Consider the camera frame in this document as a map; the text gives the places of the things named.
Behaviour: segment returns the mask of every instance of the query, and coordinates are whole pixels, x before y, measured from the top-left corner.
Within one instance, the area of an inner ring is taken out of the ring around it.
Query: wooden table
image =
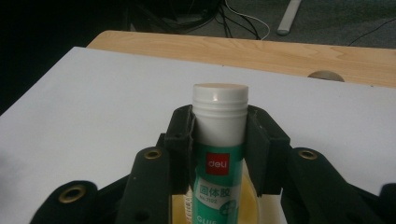
[[[396,88],[396,49],[119,31],[99,34],[88,48],[224,64],[301,77],[319,70],[329,70],[341,75],[346,82]]]

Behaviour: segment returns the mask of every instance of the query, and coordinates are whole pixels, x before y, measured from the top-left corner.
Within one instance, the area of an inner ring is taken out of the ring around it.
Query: cylindrical container
[[[192,112],[197,159],[192,223],[236,223],[242,180],[248,87],[194,85]]]

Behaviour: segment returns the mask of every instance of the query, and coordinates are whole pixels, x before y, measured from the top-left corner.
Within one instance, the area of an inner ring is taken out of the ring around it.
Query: red logo
[[[229,153],[206,152],[206,173],[209,175],[227,175],[230,167]]]

